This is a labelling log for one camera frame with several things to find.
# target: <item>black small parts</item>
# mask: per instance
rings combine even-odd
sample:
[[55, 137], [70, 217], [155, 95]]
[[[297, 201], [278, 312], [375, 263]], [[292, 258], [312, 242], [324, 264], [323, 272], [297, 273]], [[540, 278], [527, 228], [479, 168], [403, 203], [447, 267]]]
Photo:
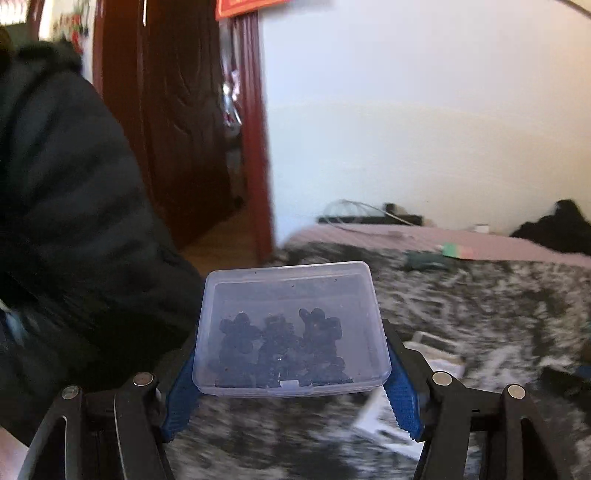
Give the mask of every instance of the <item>black small parts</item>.
[[294, 331], [293, 323], [283, 315], [265, 319], [264, 343], [258, 351], [256, 364], [257, 388], [278, 388], [281, 381], [298, 379], [303, 363], [300, 359], [300, 338]]
[[246, 355], [254, 351], [253, 342], [261, 337], [261, 331], [251, 325], [246, 313], [239, 313], [233, 320], [223, 319], [220, 330], [225, 334], [220, 349], [219, 362], [213, 366], [217, 373], [216, 386], [225, 388], [252, 387], [251, 377], [255, 365]]
[[300, 378], [300, 386], [353, 382], [345, 374], [345, 361], [336, 354], [336, 341], [343, 336], [340, 319], [326, 318], [321, 309], [301, 309], [299, 314], [306, 326], [301, 340], [306, 374]]
[[[336, 342], [343, 336], [340, 319], [327, 318], [321, 309], [301, 309], [299, 315], [303, 337], [295, 334], [294, 324], [283, 315], [268, 316], [262, 332], [245, 313], [222, 320], [225, 336], [219, 363], [213, 366], [216, 386], [251, 388], [254, 383], [257, 388], [280, 388], [282, 381], [297, 381], [299, 387], [318, 387], [353, 382], [345, 374], [345, 360], [337, 356]], [[253, 364], [249, 360], [254, 341], [261, 338]]]

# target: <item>wooden floor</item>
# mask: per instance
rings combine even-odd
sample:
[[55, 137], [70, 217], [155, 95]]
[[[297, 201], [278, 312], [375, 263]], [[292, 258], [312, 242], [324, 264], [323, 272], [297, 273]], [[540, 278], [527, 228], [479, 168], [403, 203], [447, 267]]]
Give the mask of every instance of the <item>wooden floor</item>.
[[186, 247], [182, 252], [183, 256], [204, 277], [214, 270], [258, 266], [248, 215], [248, 210], [243, 208], [233, 217], [216, 225]]

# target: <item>clear plastic box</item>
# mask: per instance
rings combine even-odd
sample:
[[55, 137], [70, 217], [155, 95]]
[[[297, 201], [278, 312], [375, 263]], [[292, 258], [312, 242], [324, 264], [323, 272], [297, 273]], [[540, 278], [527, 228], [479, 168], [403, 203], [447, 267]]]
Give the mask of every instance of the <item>clear plastic box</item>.
[[193, 381], [205, 394], [301, 397], [371, 390], [391, 364], [364, 262], [215, 271]]

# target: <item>wall decoration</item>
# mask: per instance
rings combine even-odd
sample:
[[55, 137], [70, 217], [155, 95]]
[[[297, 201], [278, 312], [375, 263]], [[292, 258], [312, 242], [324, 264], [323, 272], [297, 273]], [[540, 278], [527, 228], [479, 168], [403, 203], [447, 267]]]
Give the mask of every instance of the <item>wall decoration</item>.
[[259, 10], [263, 7], [270, 7], [271, 5], [283, 4], [289, 0], [217, 0], [216, 18], [235, 17], [237, 15], [245, 14]]
[[88, 15], [90, 0], [79, 0], [72, 12], [60, 14], [60, 18], [53, 22], [51, 39], [68, 40], [79, 53], [84, 53], [84, 40], [88, 38]]

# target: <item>white wall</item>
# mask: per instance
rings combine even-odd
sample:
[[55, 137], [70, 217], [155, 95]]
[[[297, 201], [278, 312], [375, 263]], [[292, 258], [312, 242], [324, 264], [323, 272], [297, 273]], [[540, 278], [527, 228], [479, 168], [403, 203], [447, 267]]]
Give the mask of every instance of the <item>white wall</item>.
[[591, 20], [557, 0], [292, 0], [261, 20], [277, 242], [335, 199], [510, 232], [591, 216]]

